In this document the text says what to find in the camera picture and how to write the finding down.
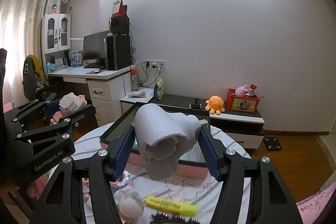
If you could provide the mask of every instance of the white plastic object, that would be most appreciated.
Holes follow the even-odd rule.
[[[63,112],[73,112],[87,105],[85,98],[79,98],[74,93],[69,93],[59,101],[59,108]]]
[[[144,209],[139,193],[132,186],[126,186],[116,191],[113,198],[121,217],[132,219],[132,223],[137,223]]]
[[[194,115],[168,113],[155,104],[135,115],[135,135],[150,179],[161,180],[179,170],[179,158],[195,145],[201,129]]]

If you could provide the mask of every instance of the round table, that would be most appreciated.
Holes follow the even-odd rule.
[[[91,157],[101,149],[100,136],[112,125],[112,123],[99,127],[87,133],[75,142],[76,152],[72,155],[74,160]],[[236,141],[216,127],[211,126],[211,134],[221,140],[226,148],[234,149],[241,156],[250,158],[248,153]],[[171,198],[176,201],[185,201],[198,206],[198,214],[194,217],[201,224],[210,223],[212,214],[218,201],[222,182],[217,182],[209,173],[205,179],[195,179],[181,176],[172,176],[161,181],[152,181],[144,167],[127,164],[126,171],[134,175],[133,187],[144,199],[151,195],[160,198]],[[246,217],[250,198],[250,178],[244,180],[243,198],[238,223],[246,223]],[[91,207],[84,205],[87,224],[94,223]],[[145,207],[138,224],[149,224],[152,221],[151,214],[156,210]]]

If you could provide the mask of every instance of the bottle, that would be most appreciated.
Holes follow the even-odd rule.
[[[139,91],[140,90],[140,80],[139,80],[139,73],[138,69],[132,69],[132,91]]]

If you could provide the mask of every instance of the black computer tower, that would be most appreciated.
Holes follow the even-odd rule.
[[[129,35],[112,35],[105,42],[107,70],[119,70],[131,65],[131,40]]]

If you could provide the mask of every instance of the red plastic crate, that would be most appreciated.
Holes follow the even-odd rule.
[[[235,89],[227,89],[227,109],[232,111],[256,113],[260,99],[257,96],[255,98],[246,98],[231,95],[232,93],[235,93],[235,91]]]

